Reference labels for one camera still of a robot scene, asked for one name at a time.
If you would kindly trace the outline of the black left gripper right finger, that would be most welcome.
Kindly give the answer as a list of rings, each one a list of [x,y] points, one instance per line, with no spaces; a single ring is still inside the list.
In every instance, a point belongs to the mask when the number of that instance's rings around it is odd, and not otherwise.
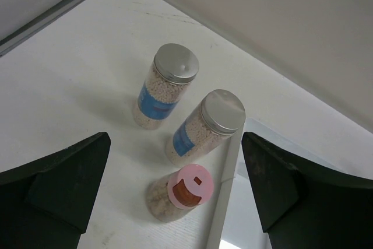
[[[253,132],[242,151],[273,248],[371,248],[372,181],[288,152]]]

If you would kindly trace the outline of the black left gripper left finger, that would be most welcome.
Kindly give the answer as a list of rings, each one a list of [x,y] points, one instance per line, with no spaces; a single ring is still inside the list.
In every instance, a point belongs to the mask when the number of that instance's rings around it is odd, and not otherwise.
[[[110,151],[99,132],[1,173],[1,248],[77,248]]]

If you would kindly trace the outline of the silver-lid jar blue label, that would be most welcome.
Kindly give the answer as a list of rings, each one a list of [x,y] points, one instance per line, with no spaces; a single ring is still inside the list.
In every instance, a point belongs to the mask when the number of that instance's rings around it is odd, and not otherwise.
[[[207,155],[244,124],[241,100],[224,89],[208,93],[166,144],[166,156],[177,167]]]
[[[198,71],[199,61],[191,50],[176,43],[162,45],[154,55],[133,107],[135,122],[145,129],[159,128],[175,109]]]

